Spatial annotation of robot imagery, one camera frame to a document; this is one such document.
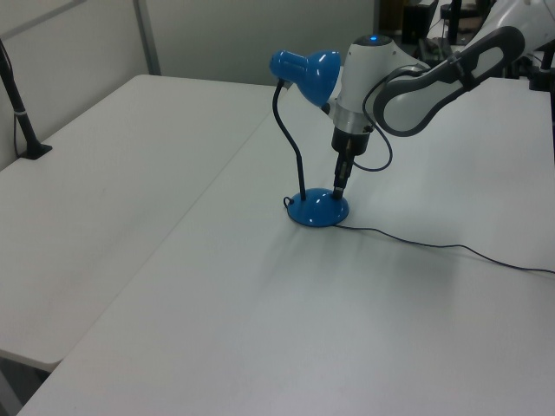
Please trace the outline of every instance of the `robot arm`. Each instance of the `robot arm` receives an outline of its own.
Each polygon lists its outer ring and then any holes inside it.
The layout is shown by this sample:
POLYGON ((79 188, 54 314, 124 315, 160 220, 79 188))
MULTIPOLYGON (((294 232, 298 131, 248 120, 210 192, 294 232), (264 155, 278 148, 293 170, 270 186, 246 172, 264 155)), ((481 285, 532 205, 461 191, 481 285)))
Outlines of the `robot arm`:
POLYGON ((373 101, 375 120, 396 136, 419 133, 449 102, 555 38, 554 16, 553 0, 499 0, 460 53, 426 74, 387 82, 373 101))
POLYGON ((354 163, 366 150, 370 116, 388 133, 419 133, 449 102, 555 38, 555 0, 498 0, 480 32, 460 53, 434 69, 400 51, 388 38, 355 41, 345 59, 334 115, 333 148, 339 153, 334 198, 341 198, 354 163))

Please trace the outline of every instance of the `black cable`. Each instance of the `black cable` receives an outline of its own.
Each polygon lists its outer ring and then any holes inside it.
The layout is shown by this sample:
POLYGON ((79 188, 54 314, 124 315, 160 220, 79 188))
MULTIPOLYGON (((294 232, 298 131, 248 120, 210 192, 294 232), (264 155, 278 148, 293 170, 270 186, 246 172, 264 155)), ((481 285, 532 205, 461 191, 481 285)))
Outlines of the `black cable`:
POLYGON ((391 143, 389 143, 388 138, 383 133, 381 128, 372 120, 368 111, 366 111, 366 102, 368 101, 368 98, 370 98, 372 93, 374 93, 375 89, 378 88, 380 85, 382 85, 385 82, 385 80, 387 80, 387 79, 388 79, 387 76, 382 78, 382 80, 380 82, 378 82, 377 84, 375 84, 374 87, 372 87, 372 89, 370 89, 370 91, 366 94, 366 97, 364 97, 364 101, 362 102, 362 111, 364 112, 364 116, 366 117, 368 122, 382 136, 383 141, 385 141, 385 144, 386 144, 386 146, 388 147, 388 150, 389 150, 389 159, 388 159, 388 162, 384 166, 378 167, 376 169, 371 169, 369 167, 360 166, 358 163, 353 161, 354 166, 358 167, 359 169, 361 169, 365 172, 380 172, 380 171, 383 171, 383 170, 387 169, 389 167, 389 165, 391 165, 391 162, 393 161, 393 149, 391 148, 391 143))
POLYGON ((293 150, 297 155, 298 187, 300 190, 299 193, 301 194, 301 200, 305 201, 306 190, 304 188, 303 157, 301 156, 301 151, 298 150, 297 143, 295 143, 295 140, 291 137, 291 135, 285 128, 284 123, 281 121, 281 117, 279 117, 279 112, 278 112, 278 97, 279 97, 279 93, 281 92, 281 88, 284 87, 284 84, 285 84, 285 81, 282 79, 280 79, 277 82, 276 92, 274 93, 274 98, 271 102, 271 109, 273 110, 274 118, 276 119, 277 125, 279 126, 279 128, 281 128, 281 131, 284 133, 285 137, 287 138, 287 141, 289 141, 289 143, 291 144, 291 147, 293 147, 293 150))
POLYGON ((21 155, 17 151, 17 116, 14 114, 14 152, 16 152, 16 158, 21 158, 21 155))
POLYGON ((541 59, 539 59, 536 55, 533 54, 528 54, 528 56, 530 56, 531 58, 537 59, 539 61, 539 63, 541 63, 541 59))
POLYGON ((428 29, 428 33, 426 34, 426 37, 428 37, 428 35, 430 34, 430 32, 432 31, 432 29, 437 26, 437 23, 441 22, 441 17, 440 20, 438 20, 436 23, 434 23, 432 26, 430 26, 430 29, 428 29))
POLYGON ((543 272, 543 273, 551 273, 553 275, 555 275, 555 270, 549 270, 549 269, 533 269, 533 268, 528 268, 528 267, 519 267, 519 266, 514 266, 512 264, 508 264, 508 263, 503 263, 500 262, 498 260, 495 260, 493 258, 490 258, 488 256, 485 256, 481 253, 479 253, 476 250, 471 249, 470 247, 464 245, 464 244, 447 244, 447 245, 436 245, 436 244, 426 244, 426 243, 419 243, 416 241, 410 241, 410 240, 406 240, 404 238, 400 238, 400 237, 396 237, 396 236, 392 236, 391 234, 388 234, 387 232, 378 230, 376 228, 367 228, 367 227, 348 227, 346 225, 334 225, 337 228, 342 228, 344 230, 351 230, 351 231, 375 231, 375 232, 379 232, 380 234, 383 234, 386 237, 389 238, 393 238, 394 240, 400 241, 402 243, 406 243, 406 244, 413 244, 413 245, 420 245, 422 247, 430 247, 433 249, 452 249, 452 248, 462 248, 468 251, 471 251, 472 253, 474 253, 476 256, 485 258, 487 261, 498 264, 500 266, 504 266, 504 267, 508 267, 510 269, 516 269, 516 270, 521 270, 521 271, 538 271, 538 272, 543 272))
MULTIPOLYGON (((8 51, 4 47, 2 40, 0 40, 0 49, 2 50, 2 55, 8 66, 10 67, 11 77, 14 77, 14 68, 11 66, 10 56, 8 55, 8 51)), ((19 159, 21 156, 17 151, 17 116, 14 114, 14 152, 16 153, 16 157, 19 159)))
POLYGON ((10 60, 10 56, 8 55, 8 51, 6 50, 6 48, 4 47, 3 43, 2 43, 2 39, 0 39, 0 49, 2 50, 2 55, 5 58, 6 62, 8 63, 8 66, 10 67, 10 72, 11 72, 11 76, 14 76, 14 68, 11 66, 11 60, 10 60))

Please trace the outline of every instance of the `lamp base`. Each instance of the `lamp base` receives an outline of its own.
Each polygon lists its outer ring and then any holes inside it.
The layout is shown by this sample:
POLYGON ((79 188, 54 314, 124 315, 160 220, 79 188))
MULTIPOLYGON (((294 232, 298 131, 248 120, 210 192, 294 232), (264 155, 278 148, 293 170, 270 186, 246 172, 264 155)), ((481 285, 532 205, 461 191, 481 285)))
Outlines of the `lamp base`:
POLYGON ((313 188, 306 191, 306 199, 295 195, 287 205, 289 217, 307 227, 330 227, 339 224, 349 215, 345 198, 333 199, 329 189, 313 188))

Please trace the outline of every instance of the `white table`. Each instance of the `white table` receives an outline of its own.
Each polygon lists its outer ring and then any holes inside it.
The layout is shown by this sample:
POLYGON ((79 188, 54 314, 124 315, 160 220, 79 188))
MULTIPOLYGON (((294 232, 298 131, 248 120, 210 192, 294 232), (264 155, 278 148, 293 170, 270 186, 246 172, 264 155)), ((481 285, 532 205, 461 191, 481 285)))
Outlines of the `white table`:
POLYGON ((0 356, 52 370, 271 111, 272 87, 139 76, 0 172, 0 356))
MULTIPOLYGON (((280 107, 308 186, 329 185, 331 122, 298 92, 280 107)), ((354 173, 346 224, 555 268, 548 94, 489 80, 392 142, 387 171, 354 173)), ((552 413, 552 277, 300 227, 296 186, 269 117, 21 415, 552 413)))

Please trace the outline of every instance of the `lamp shade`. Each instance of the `lamp shade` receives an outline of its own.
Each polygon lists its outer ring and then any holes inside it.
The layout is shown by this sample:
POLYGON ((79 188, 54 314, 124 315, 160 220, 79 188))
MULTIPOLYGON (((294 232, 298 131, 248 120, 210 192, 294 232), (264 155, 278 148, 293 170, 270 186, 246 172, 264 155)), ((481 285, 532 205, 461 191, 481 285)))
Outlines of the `lamp shade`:
POLYGON ((333 50, 323 50, 310 56, 280 50, 270 61, 270 71, 277 78, 296 83, 304 97, 318 107, 330 98, 340 67, 339 52, 333 50))

